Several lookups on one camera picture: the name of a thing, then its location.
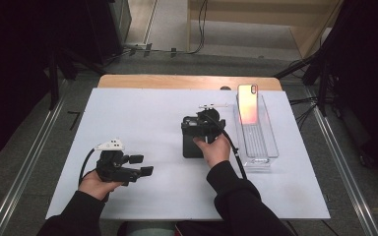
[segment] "white tabletop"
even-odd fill
[[[248,171],[263,202],[281,219],[330,218],[303,140],[283,91],[261,91],[272,121],[279,157],[267,171]],[[55,190],[47,218],[60,214],[77,190],[85,157],[96,145],[119,138],[125,154],[143,154],[142,164],[153,166],[142,177],[110,194],[102,218],[123,220],[220,219],[216,195],[206,181],[209,167],[203,159],[184,158],[180,123],[196,116],[199,105],[217,108],[225,130],[237,146],[233,104],[236,91],[194,89],[94,88],[75,141]],[[100,151],[90,158],[95,168]],[[234,156],[230,157],[239,174]]]

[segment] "person's right hand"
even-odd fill
[[[223,134],[220,134],[211,144],[205,143],[198,137],[194,138],[193,142],[201,149],[211,168],[222,161],[229,160],[230,145]]]

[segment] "person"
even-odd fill
[[[200,138],[193,141],[211,167],[207,181],[217,192],[215,207],[223,221],[179,221],[176,235],[292,235],[262,203],[257,188],[249,180],[238,178],[229,162],[230,144],[224,135],[211,144]],[[91,172],[63,212],[48,218],[37,235],[100,235],[98,220],[104,207],[101,200],[121,184],[101,182],[95,171]]]

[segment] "phone screen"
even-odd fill
[[[238,86],[238,109],[241,124],[257,124],[257,85]]]

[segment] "person's left hand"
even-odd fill
[[[83,178],[79,191],[102,201],[109,192],[113,192],[122,184],[122,182],[102,182],[94,170]]]

